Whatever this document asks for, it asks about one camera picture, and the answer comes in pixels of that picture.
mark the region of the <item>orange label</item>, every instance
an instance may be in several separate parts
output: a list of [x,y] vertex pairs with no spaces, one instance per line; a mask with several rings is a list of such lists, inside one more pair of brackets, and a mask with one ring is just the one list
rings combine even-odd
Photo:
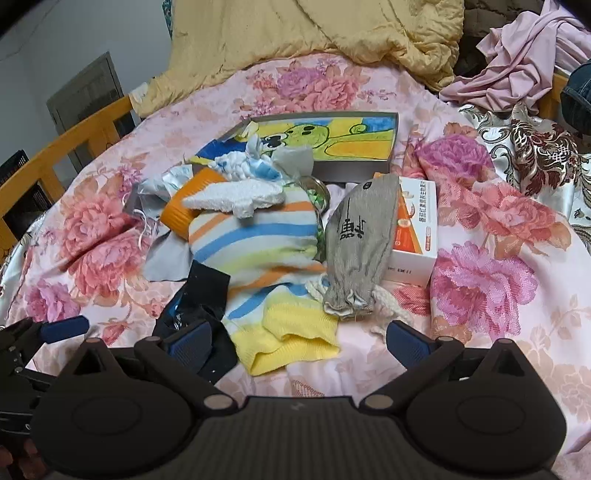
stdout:
[[418,243],[417,233],[414,231],[413,223],[408,214],[406,201],[402,196],[402,189],[398,192],[398,225],[396,227],[393,248],[413,254],[423,253],[421,245]]

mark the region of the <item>screw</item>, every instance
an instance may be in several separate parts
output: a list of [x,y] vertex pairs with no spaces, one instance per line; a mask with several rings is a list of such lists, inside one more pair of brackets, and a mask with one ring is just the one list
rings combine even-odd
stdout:
[[390,408],[394,403],[387,395],[370,395],[365,399],[365,405],[373,410],[385,410]]
[[210,410],[225,410],[232,406],[233,400],[227,395],[209,395],[203,404]]

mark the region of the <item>blue rubber pad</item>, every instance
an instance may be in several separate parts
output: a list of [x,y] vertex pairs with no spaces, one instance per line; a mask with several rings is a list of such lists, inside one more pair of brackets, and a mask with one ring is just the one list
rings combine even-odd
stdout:
[[209,322],[203,322],[168,346],[168,354],[193,373],[201,370],[211,352],[212,327]]
[[84,335],[88,332],[88,319],[82,315],[59,322],[44,323],[39,336],[45,343],[55,343],[60,340]]
[[407,369],[417,365],[431,354],[430,346],[395,322],[386,330],[386,346],[396,360]]

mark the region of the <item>gray cloth bag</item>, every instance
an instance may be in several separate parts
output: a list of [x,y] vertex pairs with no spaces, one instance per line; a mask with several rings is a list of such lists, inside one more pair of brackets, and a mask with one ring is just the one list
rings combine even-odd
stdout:
[[324,310],[341,318],[371,313],[372,290],[382,279],[398,220],[398,175],[357,185],[326,227],[327,278]]

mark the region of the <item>white box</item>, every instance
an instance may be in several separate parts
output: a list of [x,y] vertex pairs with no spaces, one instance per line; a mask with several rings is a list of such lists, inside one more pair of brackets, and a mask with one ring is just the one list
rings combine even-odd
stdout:
[[435,182],[400,177],[398,225],[384,280],[426,287],[437,259]]

